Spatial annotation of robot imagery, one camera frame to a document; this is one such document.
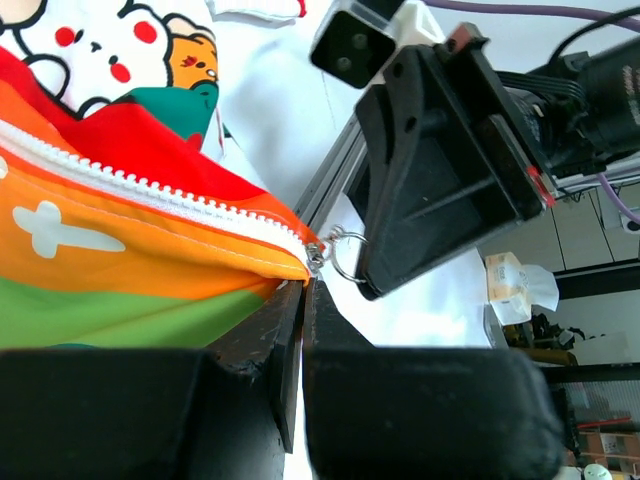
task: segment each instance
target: screw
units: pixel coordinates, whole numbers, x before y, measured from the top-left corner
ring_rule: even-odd
[[[349,60],[347,57],[340,57],[336,64],[338,66],[338,70],[340,70],[341,72],[346,72],[347,70],[351,69],[351,60]]]
[[[364,50],[367,48],[367,36],[364,33],[356,33],[351,38],[351,43],[353,43],[353,47],[358,50]]]

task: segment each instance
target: red cheek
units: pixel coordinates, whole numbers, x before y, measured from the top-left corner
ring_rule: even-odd
[[[138,37],[138,40],[144,43],[153,43],[158,38],[156,29],[149,25],[149,22],[136,23],[133,27],[133,33]]]
[[[61,47],[68,47],[73,43],[76,34],[69,27],[62,27],[56,30],[56,42]]]
[[[120,83],[127,83],[131,80],[129,70],[121,63],[111,65],[111,75],[113,75],[113,78],[118,80]]]

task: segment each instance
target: metal ring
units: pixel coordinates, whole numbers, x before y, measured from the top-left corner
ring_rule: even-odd
[[[340,232],[340,236],[335,238],[331,242],[331,247],[329,251],[329,259],[331,260],[331,264],[333,265],[333,268],[336,269],[336,272],[338,272],[338,274],[345,280],[349,280],[350,282],[358,283],[358,284],[366,283],[366,280],[362,278],[354,277],[353,275],[350,275],[347,272],[345,272],[340,266],[340,264],[338,263],[338,254],[336,252],[336,245],[338,245],[338,243],[340,243],[345,238],[355,238],[356,240],[359,240],[360,243],[362,243],[362,245],[366,245],[369,243],[367,239],[364,238],[364,236],[360,235],[359,233],[345,232],[345,231]]]

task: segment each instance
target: zipper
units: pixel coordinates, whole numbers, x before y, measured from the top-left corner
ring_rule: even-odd
[[[135,174],[81,158],[0,120],[0,145],[28,163],[91,189],[151,207],[200,225],[285,249],[316,274],[317,244],[305,245],[287,225],[225,203],[149,182]]]

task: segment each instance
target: tissue box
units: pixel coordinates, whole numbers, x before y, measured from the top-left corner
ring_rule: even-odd
[[[521,265],[511,253],[486,257],[489,303],[502,325],[531,319],[531,307],[555,311],[560,294],[555,277],[537,265]]]

